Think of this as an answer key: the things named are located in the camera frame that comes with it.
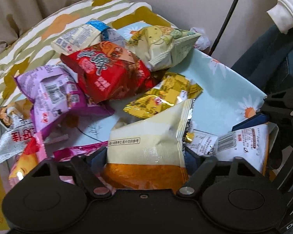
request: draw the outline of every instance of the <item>white snack bag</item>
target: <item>white snack bag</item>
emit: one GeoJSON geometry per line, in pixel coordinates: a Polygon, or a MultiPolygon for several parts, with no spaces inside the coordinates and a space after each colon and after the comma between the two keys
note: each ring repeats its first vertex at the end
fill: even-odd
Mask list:
{"type": "Polygon", "coordinates": [[[222,136],[193,130],[194,138],[186,146],[196,154],[214,155],[220,161],[242,157],[260,173],[265,173],[269,153],[267,124],[240,129],[222,136]]]}
{"type": "Polygon", "coordinates": [[[216,135],[193,129],[193,141],[186,146],[199,156],[213,155],[214,145],[218,139],[216,135]]]}
{"type": "Polygon", "coordinates": [[[267,124],[219,136],[215,154],[221,161],[232,161],[234,157],[242,157],[264,174],[268,157],[267,124]]]}
{"type": "Polygon", "coordinates": [[[122,47],[125,46],[125,39],[121,35],[105,23],[92,18],[85,24],[61,34],[51,42],[50,46],[59,54],[69,55],[103,40],[114,42],[122,47]]]}

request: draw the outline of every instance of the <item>purple snack package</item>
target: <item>purple snack package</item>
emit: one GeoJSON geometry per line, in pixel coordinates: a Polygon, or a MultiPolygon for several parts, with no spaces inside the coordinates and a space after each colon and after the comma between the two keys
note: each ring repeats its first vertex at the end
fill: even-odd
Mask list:
{"type": "Polygon", "coordinates": [[[45,139],[66,114],[110,116],[108,105],[94,104],[76,84],[65,65],[44,65],[15,78],[20,91],[33,103],[31,119],[45,139]]]}

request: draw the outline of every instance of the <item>red logo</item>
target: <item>red logo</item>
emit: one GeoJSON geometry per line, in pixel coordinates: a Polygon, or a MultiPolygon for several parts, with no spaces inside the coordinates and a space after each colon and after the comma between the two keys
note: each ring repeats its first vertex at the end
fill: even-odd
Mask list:
{"type": "Polygon", "coordinates": [[[44,122],[44,123],[47,123],[48,122],[48,114],[43,113],[42,116],[43,116],[43,118],[41,119],[41,121],[44,122]]]}
{"type": "Polygon", "coordinates": [[[162,100],[161,100],[160,97],[156,97],[156,98],[154,99],[154,101],[155,101],[155,104],[156,104],[156,105],[160,105],[160,104],[162,103],[162,100]]]}

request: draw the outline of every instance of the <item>nutrition label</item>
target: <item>nutrition label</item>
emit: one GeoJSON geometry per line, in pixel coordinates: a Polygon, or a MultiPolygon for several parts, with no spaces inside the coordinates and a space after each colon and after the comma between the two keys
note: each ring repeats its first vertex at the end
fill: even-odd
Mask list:
{"type": "Polygon", "coordinates": [[[205,133],[194,129],[194,138],[191,143],[186,146],[199,156],[213,155],[214,144],[217,140],[217,136],[209,133],[205,133]]]}

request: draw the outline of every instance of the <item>pale yellow snack bag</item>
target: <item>pale yellow snack bag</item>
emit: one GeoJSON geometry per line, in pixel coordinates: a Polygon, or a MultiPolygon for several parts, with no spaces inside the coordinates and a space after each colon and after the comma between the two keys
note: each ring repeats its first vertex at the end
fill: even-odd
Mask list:
{"type": "Polygon", "coordinates": [[[172,68],[193,48],[200,33],[165,26],[147,26],[132,35],[126,48],[151,71],[172,68]]]}
{"type": "Polygon", "coordinates": [[[110,133],[105,181],[115,188],[176,192],[188,178],[182,138],[192,104],[188,99],[146,120],[118,124],[110,133]]]}

